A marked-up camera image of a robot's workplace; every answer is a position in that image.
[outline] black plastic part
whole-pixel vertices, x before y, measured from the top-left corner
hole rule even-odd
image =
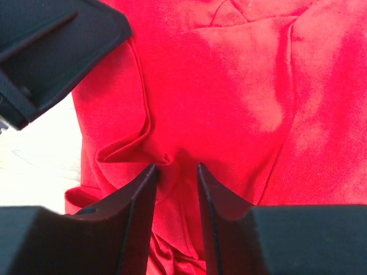
[[[131,36],[97,0],[0,0],[0,116],[24,128]]]
[[[366,206],[251,206],[198,174],[208,275],[367,274]]]
[[[0,208],[0,274],[145,275],[157,167],[76,215]]]

